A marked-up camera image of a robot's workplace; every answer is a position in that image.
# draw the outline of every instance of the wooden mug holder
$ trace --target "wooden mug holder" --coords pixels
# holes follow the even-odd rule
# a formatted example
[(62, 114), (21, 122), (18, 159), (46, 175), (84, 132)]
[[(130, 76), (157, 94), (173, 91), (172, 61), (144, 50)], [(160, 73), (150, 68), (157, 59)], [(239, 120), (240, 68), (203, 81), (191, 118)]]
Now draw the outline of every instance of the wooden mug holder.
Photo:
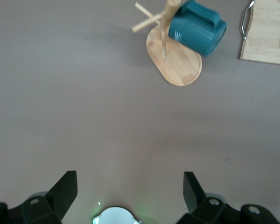
[(135, 4), (149, 18), (132, 27), (137, 32), (144, 27), (157, 23), (148, 34), (147, 51), (164, 78), (176, 86), (186, 86), (193, 83), (202, 70), (200, 54), (168, 37), (170, 23), (181, 5), (181, 0), (167, 0), (165, 9), (157, 15), (152, 15), (139, 3)]

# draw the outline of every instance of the metal handle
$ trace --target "metal handle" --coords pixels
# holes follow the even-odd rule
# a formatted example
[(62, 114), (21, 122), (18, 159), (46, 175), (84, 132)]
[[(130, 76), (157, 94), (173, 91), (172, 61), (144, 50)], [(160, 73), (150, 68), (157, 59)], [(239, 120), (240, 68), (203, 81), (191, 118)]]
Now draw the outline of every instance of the metal handle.
[(247, 34), (246, 34), (245, 30), (244, 30), (244, 23), (245, 23), (245, 20), (246, 20), (246, 14), (252, 8), (252, 6), (254, 5), (254, 2), (255, 2), (255, 0), (253, 0), (251, 2), (251, 4), (249, 5), (249, 7), (244, 11), (243, 20), (242, 20), (242, 33), (243, 33), (243, 39), (244, 40), (247, 39)]

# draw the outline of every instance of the screw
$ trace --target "screw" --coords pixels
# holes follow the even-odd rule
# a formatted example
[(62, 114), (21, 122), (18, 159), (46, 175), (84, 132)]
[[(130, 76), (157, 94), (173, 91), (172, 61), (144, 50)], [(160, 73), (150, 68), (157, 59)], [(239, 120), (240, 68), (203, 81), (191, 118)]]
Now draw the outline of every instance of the screw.
[(260, 214), (260, 210), (254, 206), (250, 206), (249, 207), (249, 211), (253, 214), (259, 215)]
[(39, 203), (39, 200), (37, 198), (30, 201), (30, 204), (37, 204), (37, 203)]
[(210, 199), (210, 203), (212, 205), (216, 205), (216, 206), (220, 204), (220, 202), (217, 199), (215, 199), (215, 198)]

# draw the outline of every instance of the wooden cutting board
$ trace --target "wooden cutting board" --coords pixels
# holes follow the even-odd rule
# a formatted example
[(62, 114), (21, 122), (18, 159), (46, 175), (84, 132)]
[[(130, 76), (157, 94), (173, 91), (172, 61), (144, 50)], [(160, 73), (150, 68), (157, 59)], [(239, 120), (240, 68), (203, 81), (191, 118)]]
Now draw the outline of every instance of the wooden cutting board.
[(280, 0), (255, 0), (240, 59), (280, 64)]

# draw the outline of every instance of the wooden base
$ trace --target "wooden base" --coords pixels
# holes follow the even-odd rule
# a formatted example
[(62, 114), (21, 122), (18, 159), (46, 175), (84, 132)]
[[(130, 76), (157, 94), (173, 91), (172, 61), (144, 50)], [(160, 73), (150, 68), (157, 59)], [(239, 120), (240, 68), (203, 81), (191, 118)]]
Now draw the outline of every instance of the wooden base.
[(163, 60), (162, 40), (157, 37), (159, 26), (147, 36), (146, 47), (153, 62), (164, 78), (176, 86), (186, 86), (200, 75), (202, 59), (200, 54), (177, 41), (166, 38), (166, 59)]

